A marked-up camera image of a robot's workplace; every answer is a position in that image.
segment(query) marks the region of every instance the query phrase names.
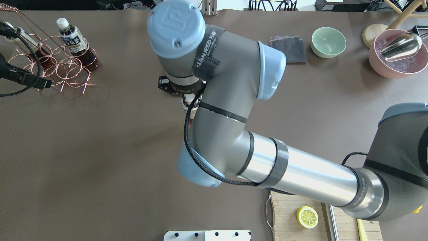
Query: light blue joint cap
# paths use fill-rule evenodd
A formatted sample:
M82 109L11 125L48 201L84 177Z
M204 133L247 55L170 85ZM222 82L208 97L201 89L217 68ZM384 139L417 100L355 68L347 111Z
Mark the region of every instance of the light blue joint cap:
M399 114L406 114L410 112L428 112L428 104L427 103L401 103L397 105L393 105L386 109L383 114L382 119L379 121L379 124L389 117L393 117Z
M193 148L196 156L199 160L209 167L213 172L218 175L225 177L221 172L215 169L209 162L207 162L201 155L199 155ZM221 181L215 179L214 177L206 174L198 165L193 161L189 152L186 149L186 146L183 142L183 147L181 148L180 156L178 157L177 162L178 172L183 175L188 180L205 187L218 187L221 184Z
M287 63L284 53L260 41L260 85L258 99L270 99L281 82Z
M201 43L205 21L198 8L190 2L161 2L149 14L147 33L157 55L167 59L179 58Z

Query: ur logo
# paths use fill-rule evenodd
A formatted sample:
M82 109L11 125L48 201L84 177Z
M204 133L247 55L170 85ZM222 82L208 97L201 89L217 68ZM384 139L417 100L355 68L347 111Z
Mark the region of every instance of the ur logo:
M186 25L190 23L191 17L192 16L190 14L181 9L169 7L163 15L160 27L177 33L182 33L185 30Z

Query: wooden coaster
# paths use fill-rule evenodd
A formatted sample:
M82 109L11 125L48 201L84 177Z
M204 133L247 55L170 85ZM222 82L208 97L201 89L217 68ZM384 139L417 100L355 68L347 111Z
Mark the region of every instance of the wooden coaster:
M363 31L363 41L367 47L370 46L375 41L375 38L383 31L385 31L388 26L384 24L372 24L364 29Z

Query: green ceramic bowl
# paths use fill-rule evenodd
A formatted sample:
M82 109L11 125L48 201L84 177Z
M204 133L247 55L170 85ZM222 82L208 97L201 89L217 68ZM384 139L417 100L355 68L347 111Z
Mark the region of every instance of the green ceramic bowl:
M312 34L311 48L321 58L333 58L345 50L346 39L332 27L321 27Z

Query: lemon slice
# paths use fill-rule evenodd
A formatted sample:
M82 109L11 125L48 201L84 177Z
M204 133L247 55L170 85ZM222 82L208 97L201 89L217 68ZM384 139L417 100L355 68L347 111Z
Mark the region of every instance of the lemon slice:
M414 214L417 214L417 213L419 213L419 211L422 209L422 205L419 207L419 208L417 208L415 211L413 211L412 213L414 213Z
M315 209L303 206L297 211L297 220L303 227L312 229L318 224L318 214Z

